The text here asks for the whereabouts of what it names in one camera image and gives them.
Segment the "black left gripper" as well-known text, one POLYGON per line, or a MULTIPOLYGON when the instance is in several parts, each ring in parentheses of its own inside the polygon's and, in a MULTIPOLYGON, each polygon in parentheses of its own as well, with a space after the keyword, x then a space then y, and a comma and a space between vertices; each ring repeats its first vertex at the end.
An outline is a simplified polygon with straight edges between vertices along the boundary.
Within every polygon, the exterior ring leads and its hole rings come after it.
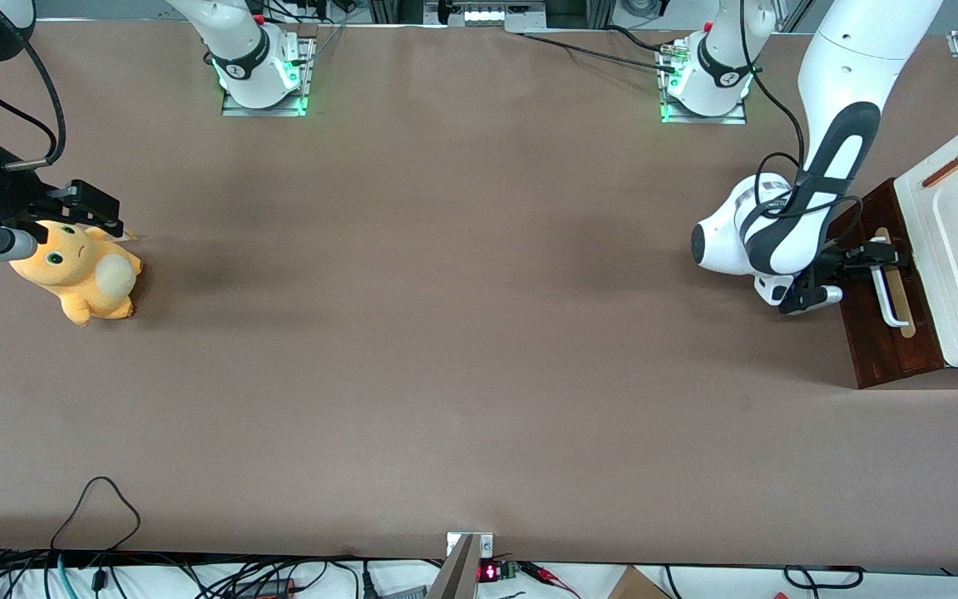
POLYGON ((779 314, 796 315, 814 311, 844 299, 844 281, 870 277, 872 270, 910 270, 910 259, 898 259, 896 247, 885 239, 874 239, 863 247, 845 250, 832 247, 817 258, 788 287, 778 306, 779 314))

